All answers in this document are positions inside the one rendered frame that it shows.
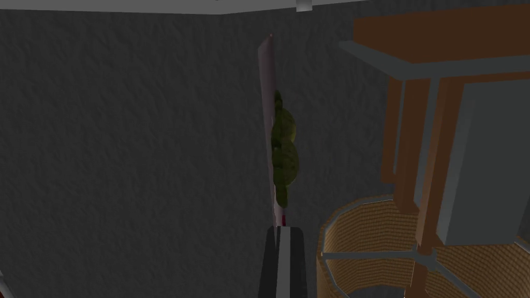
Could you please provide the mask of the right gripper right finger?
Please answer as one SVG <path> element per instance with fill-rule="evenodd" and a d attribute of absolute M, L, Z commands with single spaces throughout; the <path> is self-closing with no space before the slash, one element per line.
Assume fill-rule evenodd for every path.
<path fill-rule="evenodd" d="M 276 298 L 308 298 L 303 231 L 278 227 L 276 243 Z"/>

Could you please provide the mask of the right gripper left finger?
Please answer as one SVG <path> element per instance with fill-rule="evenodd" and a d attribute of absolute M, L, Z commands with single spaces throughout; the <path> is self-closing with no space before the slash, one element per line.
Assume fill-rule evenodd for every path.
<path fill-rule="evenodd" d="M 278 250 L 276 244 L 276 228 L 267 230 L 264 248 L 258 298 L 276 298 Z"/>

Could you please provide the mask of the round wicker basket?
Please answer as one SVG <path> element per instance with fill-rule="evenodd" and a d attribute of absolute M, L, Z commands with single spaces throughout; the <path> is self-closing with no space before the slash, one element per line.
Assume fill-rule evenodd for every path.
<path fill-rule="evenodd" d="M 524 201 L 495 208 L 445 205 L 430 256 L 417 253 L 417 218 L 391 195 L 358 199 L 321 228 L 317 298 L 348 298 L 374 286 L 407 298 L 530 298 L 530 244 L 518 237 Z"/>

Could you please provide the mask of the green leafy plant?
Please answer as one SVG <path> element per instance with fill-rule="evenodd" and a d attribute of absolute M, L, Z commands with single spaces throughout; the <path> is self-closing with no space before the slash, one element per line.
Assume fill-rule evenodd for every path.
<path fill-rule="evenodd" d="M 299 171 L 299 154 L 294 145 L 296 124 L 292 114 L 283 107 L 280 91 L 274 92 L 274 124 L 271 129 L 273 184 L 276 201 L 282 208 L 288 206 L 288 187 Z"/>

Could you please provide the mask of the pink flat upright panel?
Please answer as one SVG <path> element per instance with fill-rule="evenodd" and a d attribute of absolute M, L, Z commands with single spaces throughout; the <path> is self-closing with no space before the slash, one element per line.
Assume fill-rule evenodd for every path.
<path fill-rule="evenodd" d="M 274 94 L 276 91 L 276 77 L 272 34 L 269 34 L 258 48 L 258 64 L 273 227 L 278 227 L 284 225 L 284 211 L 276 201 L 275 186 L 273 183 L 271 132 L 275 120 Z"/>

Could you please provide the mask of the brown and grey wooden furniture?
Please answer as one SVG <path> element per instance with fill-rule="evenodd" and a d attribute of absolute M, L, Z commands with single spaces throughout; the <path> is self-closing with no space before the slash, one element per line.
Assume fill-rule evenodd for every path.
<path fill-rule="evenodd" d="M 430 256 L 445 205 L 530 199 L 530 4 L 356 18 L 341 48 L 388 74 L 381 180 Z"/>

